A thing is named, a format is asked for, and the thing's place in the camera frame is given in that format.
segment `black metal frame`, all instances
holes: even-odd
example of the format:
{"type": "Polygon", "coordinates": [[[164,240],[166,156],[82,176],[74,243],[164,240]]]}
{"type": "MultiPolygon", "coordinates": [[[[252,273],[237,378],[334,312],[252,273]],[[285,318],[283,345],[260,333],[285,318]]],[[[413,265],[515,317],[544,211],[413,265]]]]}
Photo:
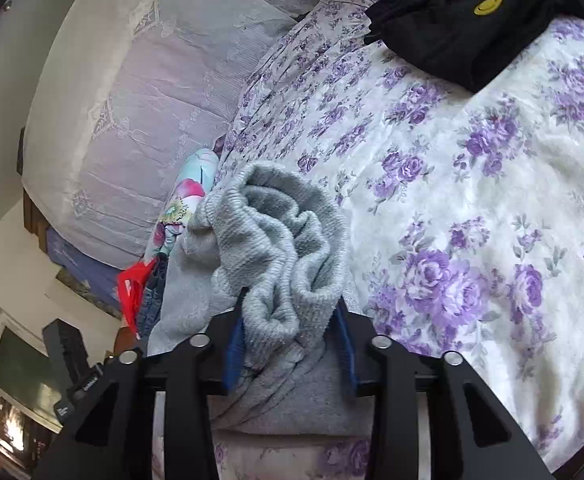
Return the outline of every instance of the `black metal frame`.
{"type": "MultiPolygon", "coordinates": [[[[151,478],[154,396],[166,392],[165,477],[217,480],[208,395],[226,395],[243,364],[241,302],[172,352],[127,351],[104,366],[43,456],[35,480],[151,478]]],[[[341,300],[330,322],[345,383],[376,397],[367,480],[416,480],[417,393],[430,413],[434,480],[550,480],[542,459],[488,386],[457,352],[408,352],[341,300]]]]}

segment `yellow smiley face patch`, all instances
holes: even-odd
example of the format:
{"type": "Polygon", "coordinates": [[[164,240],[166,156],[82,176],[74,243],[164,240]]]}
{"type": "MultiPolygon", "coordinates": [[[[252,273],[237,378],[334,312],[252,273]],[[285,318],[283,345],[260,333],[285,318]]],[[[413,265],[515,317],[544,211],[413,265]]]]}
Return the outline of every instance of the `yellow smiley face patch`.
{"type": "Polygon", "coordinates": [[[474,7],[474,14],[478,16],[487,16],[500,7],[503,0],[483,0],[474,7]]]}

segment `metal bolt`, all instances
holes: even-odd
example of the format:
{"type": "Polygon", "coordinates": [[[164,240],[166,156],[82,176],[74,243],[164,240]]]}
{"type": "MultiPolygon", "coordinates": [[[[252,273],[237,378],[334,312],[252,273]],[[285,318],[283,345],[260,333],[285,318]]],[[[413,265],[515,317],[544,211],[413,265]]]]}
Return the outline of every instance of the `metal bolt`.
{"type": "Polygon", "coordinates": [[[452,366],[458,366],[462,363],[462,355],[460,355],[459,352],[447,352],[443,356],[443,359],[445,359],[447,364],[452,366]]]}
{"type": "Polygon", "coordinates": [[[118,356],[118,360],[121,361],[124,365],[131,365],[134,361],[136,361],[137,357],[138,354],[133,350],[126,350],[120,356],[118,356]]]}
{"type": "Polygon", "coordinates": [[[205,334],[195,334],[189,338],[189,343],[196,348],[203,348],[210,344],[210,338],[205,334]]]}
{"type": "Polygon", "coordinates": [[[372,345],[376,348],[389,348],[392,346],[392,340],[386,335],[377,335],[372,338],[372,345]]]}

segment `floral bedspread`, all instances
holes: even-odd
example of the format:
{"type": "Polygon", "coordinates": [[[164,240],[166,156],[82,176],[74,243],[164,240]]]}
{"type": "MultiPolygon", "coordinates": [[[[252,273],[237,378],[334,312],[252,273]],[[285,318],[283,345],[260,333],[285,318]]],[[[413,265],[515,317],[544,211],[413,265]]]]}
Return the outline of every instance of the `floral bedspread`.
{"type": "MultiPolygon", "coordinates": [[[[554,470],[584,444],[584,21],[556,18],[472,95],[364,46],[374,1],[322,0],[262,59],[218,185],[268,159],[324,187],[378,332],[461,352],[554,470]]],[[[360,476],[354,445],[294,471],[360,476]]]]}

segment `gray knit cloth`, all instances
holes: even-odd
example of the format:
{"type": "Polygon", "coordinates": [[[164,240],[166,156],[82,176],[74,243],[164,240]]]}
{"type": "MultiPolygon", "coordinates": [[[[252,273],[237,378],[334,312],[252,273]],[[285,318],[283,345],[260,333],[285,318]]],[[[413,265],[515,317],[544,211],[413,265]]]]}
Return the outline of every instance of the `gray knit cloth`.
{"type": "Polygon", "coordinates": [[[213,428],[264,434],[369,434],[372,403],[351,399],[323,335],[341,296],[360,312],[349,232],[323,190],[270,162],[248,164],[200,203],[169,256],[149,352],[172,350],[231,308],[243,286],[246,362],[213,428]]]}

